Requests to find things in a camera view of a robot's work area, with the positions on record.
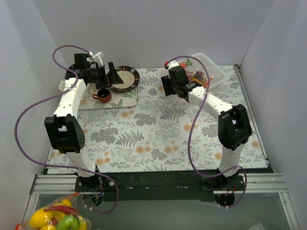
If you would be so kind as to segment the white plastic basket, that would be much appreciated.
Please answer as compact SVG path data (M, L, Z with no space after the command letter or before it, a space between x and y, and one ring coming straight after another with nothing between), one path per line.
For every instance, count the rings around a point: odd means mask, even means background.
M214 87L216 87L218 84L225 81L226 76L223 74L222 70L205 54L203 53L196 53L192 55L196 59L198 59L207 69L207 72L210 77L210 87L209 90L212 90ZM196 66L199 68L201 67L201 70L205 73L205 70L203 66L200 64L200 62L196 61L195 59L189 58Z

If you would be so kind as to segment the fake orange carrot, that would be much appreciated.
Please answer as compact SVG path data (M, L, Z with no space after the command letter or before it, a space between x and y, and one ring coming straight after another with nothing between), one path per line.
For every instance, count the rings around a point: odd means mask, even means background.
M180 66L183 67L184 69L187 67L186 63L184 62L180 63Z

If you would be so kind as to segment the clear zip top bag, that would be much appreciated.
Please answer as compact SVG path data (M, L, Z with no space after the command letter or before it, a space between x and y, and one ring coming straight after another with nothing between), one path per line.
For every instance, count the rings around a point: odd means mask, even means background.
M184 69L189 81L196 81L204 88L208 85L206 74L197 67L189 58L183 61L187 67Z

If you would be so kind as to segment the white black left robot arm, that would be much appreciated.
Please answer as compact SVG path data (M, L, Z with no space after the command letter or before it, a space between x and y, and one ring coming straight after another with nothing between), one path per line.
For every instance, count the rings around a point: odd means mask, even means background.
M77 120L79 104L85 91L93 87L98 92L94 99L108 103L112 94L113 84L122 84L123 80L117 74L110 62L109 73L106 73L102 62L104 54L75 54L74 64L69 67L65 80L59 85L64 94L53 116L46 117L44 124L53 149L65 154L77 167L79 184L96 192L102 188L102 179L96 175L98 167L82 152L85 146L85 133Z

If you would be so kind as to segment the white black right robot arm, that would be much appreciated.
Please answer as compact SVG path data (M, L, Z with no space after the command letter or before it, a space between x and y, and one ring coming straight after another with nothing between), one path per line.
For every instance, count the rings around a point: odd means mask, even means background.
M218 123L218 139L222 144L220 165L214 175L201 174L211 186L230 189L238 177L239 160L244 145L252 135L252 128L244 105L232 105L222 101L196 80L189 80L180 65L167 65L168 74L161 78L165 94L177 95L197 105Z

